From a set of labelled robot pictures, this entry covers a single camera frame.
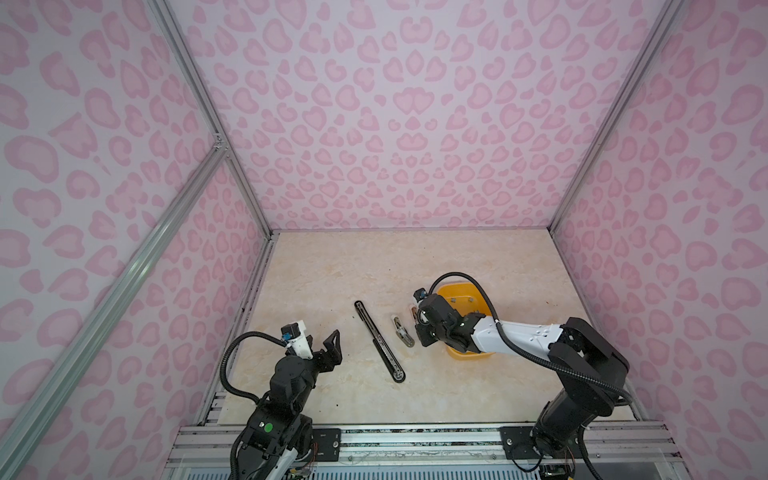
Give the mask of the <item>grey mini stapler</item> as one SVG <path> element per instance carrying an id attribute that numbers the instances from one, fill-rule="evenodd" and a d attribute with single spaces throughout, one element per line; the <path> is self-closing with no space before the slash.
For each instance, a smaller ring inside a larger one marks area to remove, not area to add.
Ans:
<path id="1" fill-rule="evenodd" d="M 413 348 L 415 346 L 415 340 L 413 337 L 409 334 L 407 329 L 405 328 L 404 324 L 402 323 L 399 316 L 393 316 L 392 317 L 392 323 L 395 329 L 395 333 L 397 337 L 404 343 L 404 345 L 408 348 Z"/>

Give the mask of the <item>black long stapler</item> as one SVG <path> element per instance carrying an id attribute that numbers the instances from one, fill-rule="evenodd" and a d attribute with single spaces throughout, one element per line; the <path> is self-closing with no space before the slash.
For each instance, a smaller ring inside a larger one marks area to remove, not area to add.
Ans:
<path id="1" fill-rule="evenodd" d="M 370 314 L 368 313 L 364 303 L 361 300 L 354 302 L 354 308 L 356 313 L 370 332 L 372 336 L 372 342 L 375 346 L 382 362 L 384 363 L 388 373 L 395 383 L 403 383 L 406 379 L 406 374 L 399 361 L 395 357 L 391 348 L 388 346 L 378 327 L 374 323 Z"/>

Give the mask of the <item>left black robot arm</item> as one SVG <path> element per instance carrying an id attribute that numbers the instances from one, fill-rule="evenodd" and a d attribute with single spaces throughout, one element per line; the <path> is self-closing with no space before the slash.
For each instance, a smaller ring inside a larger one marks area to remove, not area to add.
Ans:
<path id="1" fill-rule="evenodd" d="M 252 338 L 285 349 L 261 396 L 235 387 L 228 378 L 230 358 L 243 341 Z M 339 460 L 341 430 L 314 427 L 303 410 L 318 376 L 333 371 L 342 360 L 339 331 L 333 331 L 321 349 L 313 350 L 312 338 L 301 322 L 282 327 L 278 337 L 249 331 L 232 341 L 219 365 L 219 381 L 230 395 L 251 401 L 254 411 L 231 446 L 231 479 L 302 479 L 299 462 L 309 466 Z"/>

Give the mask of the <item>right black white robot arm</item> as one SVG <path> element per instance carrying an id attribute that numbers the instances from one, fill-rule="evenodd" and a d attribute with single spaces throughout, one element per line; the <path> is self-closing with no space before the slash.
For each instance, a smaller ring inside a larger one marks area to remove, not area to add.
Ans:
<path id="1" fill-rule="evenodd" d="M 562 389 L 547 402 L 529 434 L 536 451 L 554 457 L 598 417 L 632 402 L 625 389 L 628 361 L 588 322 L 502 321 L 480 312 L 461 314 L 436 293 L 414 293 L 416 331 L 425 347 L 442 342 L 461 354 L 516 354 L 557 374 Z"/>

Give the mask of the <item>yellow plastic tray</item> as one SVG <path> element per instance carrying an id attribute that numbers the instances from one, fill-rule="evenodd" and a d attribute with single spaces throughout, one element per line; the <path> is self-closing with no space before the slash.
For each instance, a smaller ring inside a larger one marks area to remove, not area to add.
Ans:
<path id="1" fill-rule="evenodd" d="M 454 282 L 441 285 L 436 293 L 447 300 L 462 316 L 470 313 L 480 313 L 484 316 L 491 314 L 487 302 L 479 290 L 470 282 Z M 492 353 L 461 353 L 450 346 L 445 347 L 447 353 L 455 360 L 480 360 L 492 356 Z"/>

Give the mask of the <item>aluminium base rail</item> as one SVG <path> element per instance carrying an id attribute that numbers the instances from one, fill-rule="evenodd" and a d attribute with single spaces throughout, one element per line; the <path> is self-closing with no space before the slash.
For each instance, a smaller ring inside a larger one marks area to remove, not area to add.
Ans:
<path id="1" fill-rule="evenodd" d="M 530 422 L 320 424 L 316 435 L 322 466 L 509 467 L 521 473 L 534 464 L 583 461 L 579 447 L 570 443 L 556 456 L 542 455 L 532 446 Z M 238 426 L 184 427 L 166 462 L 168 473 L 230 466 Z M 585 445 L 593 466 L 603 476 L 610 467 L 649 467 L 649 476 L 687 479 L 690 474 L 667 427 L 657 421 L 597 421 L 585 431 Z"/>

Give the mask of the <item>aluminium frame left diagonal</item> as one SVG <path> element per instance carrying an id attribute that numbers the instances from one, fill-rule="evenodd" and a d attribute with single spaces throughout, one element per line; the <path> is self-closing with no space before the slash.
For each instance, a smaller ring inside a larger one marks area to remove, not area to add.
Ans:
<path id="1" fill-rule="evenodd" d="M 16 478 L 90 368 L 117 323 L 215 176 L 227 150 L 212 147 L 170 203 L 84 326 L 54 363 L 1 442 L 1 477 Z"/>

